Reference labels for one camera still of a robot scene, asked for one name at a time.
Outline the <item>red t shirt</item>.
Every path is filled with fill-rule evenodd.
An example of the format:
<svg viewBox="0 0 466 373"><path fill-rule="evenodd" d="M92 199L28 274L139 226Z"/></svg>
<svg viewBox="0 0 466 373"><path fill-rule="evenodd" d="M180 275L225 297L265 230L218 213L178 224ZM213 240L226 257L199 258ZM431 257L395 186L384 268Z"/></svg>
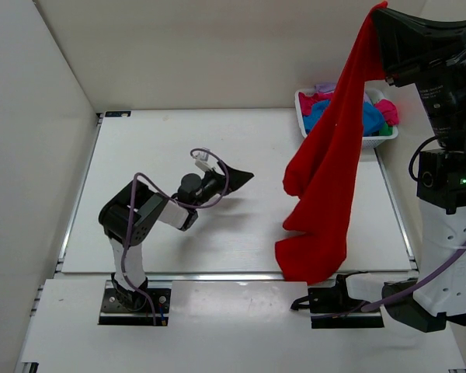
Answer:
<svg viewBox="0 0 466 373"><path fill-rule="evenodd" d="M283 222L293 235L275 244L285 281L319 283L346 259L363 139L364 87L384 77L377 31L367 15L329 106L285 169L283 189L298 199Z"/></svg>

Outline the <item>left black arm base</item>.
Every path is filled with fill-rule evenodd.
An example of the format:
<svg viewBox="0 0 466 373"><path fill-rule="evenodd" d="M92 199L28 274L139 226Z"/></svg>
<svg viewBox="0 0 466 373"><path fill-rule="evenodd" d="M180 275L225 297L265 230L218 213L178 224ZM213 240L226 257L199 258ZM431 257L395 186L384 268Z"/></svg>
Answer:
<svg viewBox="0 0 466 373"><path fill-rule="evenodd" d="M98 324L101 326L167 326L171 303L171 288L158 284L156 288L137 291L120 289L112 280L106 281L99 309Z"/></svg>

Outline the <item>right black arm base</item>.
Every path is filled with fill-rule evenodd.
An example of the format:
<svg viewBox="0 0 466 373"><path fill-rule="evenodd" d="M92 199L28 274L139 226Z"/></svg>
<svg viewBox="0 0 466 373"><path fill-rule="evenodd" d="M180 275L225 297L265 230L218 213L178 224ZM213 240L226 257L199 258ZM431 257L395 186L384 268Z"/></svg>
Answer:
<svg viewBox="0 0 466 373"><path fill-rule="evenodd" d="M353 299L346 288L348 275L337 275L331 287L310 287L308 294L295 299L292 312L308 310L312 329L380 329L384 321L380 311L362 312L367 302Z"/></svg>

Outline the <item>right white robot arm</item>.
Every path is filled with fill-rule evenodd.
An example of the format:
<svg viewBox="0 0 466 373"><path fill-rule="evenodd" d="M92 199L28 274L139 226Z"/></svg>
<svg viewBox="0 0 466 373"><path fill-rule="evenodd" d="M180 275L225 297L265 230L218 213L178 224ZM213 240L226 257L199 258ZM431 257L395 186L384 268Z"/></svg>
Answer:
<svg viewBox="0 0 466 373"><path fill-rule="evenodd" d="M466 326L466 20L371 18L388 84L416 87L433 131L408 166L423 220L419 276L384 284L379 304L424 333Z"/></svg>

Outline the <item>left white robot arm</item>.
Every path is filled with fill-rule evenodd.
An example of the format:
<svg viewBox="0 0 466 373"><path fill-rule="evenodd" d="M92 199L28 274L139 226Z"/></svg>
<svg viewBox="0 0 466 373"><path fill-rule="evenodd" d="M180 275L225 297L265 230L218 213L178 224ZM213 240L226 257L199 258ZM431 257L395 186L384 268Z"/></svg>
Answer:
<svg viewBox="0 0 466 373"><path fill-rule="evenodd" d="M178 190L167 198L140 180L128 183L100 211L99 223L113 247L113 283L120 287L120 300L129 309L139 309L147 299L142 242L156 222L180 231L188 230L198 210L213 197L222 198L243 187L254 174L222 166L223 173L208 169L202 176L186 174Z"/></svg>

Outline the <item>blue t shirt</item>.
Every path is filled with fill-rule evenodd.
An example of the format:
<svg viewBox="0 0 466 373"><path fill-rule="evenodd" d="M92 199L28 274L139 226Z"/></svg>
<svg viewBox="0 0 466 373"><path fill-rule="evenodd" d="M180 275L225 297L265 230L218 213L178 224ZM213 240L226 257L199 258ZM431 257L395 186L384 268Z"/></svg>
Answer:
<svg viewBox="0 0 466 373"><path fill-rule="evenodd" d="M311 106L308 115L303 114L303 126L306 134L318 123L322 114L330 104L330 100L322 100ZM371 136L379 131L385 124L385 119L381 112L368 102L363 103L363 136Z"/></svg>

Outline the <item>green t shirt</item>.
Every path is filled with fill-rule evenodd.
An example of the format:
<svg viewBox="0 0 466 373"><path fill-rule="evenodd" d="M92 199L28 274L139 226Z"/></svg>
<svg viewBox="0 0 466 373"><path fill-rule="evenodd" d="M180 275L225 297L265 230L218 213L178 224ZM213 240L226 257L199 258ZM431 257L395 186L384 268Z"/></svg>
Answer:
<svg viewBox="0 0 466 373"><path fill-rule="evenodd" d="M393 135L393 127L391 127L388 123L384 123L380 130L377 133L380 137L389 137Z"/></svg>

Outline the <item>lavender t shirt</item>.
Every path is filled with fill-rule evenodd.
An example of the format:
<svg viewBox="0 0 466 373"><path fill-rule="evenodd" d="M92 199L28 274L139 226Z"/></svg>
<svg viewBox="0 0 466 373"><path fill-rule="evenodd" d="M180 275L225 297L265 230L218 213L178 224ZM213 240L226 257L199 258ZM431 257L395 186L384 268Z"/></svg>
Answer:
<svg viewBox="0 0 466 373"><path fill-rule="evenodd" d="M318 84L315 84L314 88L315 88L315 91L319 93L333 93L336 89L336 83L334 82L318 83ZM363 94L363 101L367 103L372 103L371 98L368 96L366 92Z"/></svg>

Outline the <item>pink t shirt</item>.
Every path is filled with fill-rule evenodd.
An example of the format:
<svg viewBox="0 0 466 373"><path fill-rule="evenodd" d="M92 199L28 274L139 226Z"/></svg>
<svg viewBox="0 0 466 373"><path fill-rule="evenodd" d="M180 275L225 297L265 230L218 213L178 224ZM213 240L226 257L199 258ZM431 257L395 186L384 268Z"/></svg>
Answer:
<svg viewBox="0 0 466 373"><path fill-rule="evenodd" d="M299 92L295 95L298 99L298 106L301 109L303 117L311 115L312 106L315 103L331 99L333 91L323 92L317 91L309 95L308 93ZM372 104L384 117L385 122L390 126L399 124L398 109L392 101L388 100L384 94L376 89L368 89L364 93L364 101Z"/></svg>

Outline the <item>white plastic laundry basket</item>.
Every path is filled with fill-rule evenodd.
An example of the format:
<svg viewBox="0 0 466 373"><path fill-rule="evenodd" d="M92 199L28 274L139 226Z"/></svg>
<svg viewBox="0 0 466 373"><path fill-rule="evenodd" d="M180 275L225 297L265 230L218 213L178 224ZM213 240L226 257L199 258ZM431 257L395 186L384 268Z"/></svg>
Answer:
<svg viewBox="0 0 466 373"><path fill-rule="evenodd" d="M306 138L308 136L308 134L305 133L305 130L304 130L304 126L303 126L303 118L302 118L302 113L301 113L301 109L299 108L298 106L298 99L295 98L295 95L299 92L304 92L304 93L308 93L309 95L311 95L312 93L315 93L315 88L310 88L310 89L299 89L298 91L296 91L296 93L294 94L294 103L295 103L295 110L296 110L296 114L297 114L297 122L298 122L298 126L300 128L300 131L301 131L301 134L304 138ZM378 145L380 145L381 143L383 143L384 141L386 140L391 140L391 139L394 139L398 136L398 128L397 128L398 125L396 126L391 126L393 127L393 135L392 136L389 136L389 137L380 137L377 135L378 131L377 132L374 132L371 136L367 136L367 137L363 137L363 140L362 140L362 147L363 148L376 148Z"/></svg>

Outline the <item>small dark label sticker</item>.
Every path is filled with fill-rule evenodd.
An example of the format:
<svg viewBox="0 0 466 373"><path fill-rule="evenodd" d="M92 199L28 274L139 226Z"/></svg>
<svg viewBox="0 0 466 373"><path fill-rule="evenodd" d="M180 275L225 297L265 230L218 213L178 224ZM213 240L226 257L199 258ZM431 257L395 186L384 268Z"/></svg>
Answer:
<svg viewBox="0 0 466 373"><path fill-rule="evenodd" d="M131 111L106 111L104 117L130 117Z"/></svg>

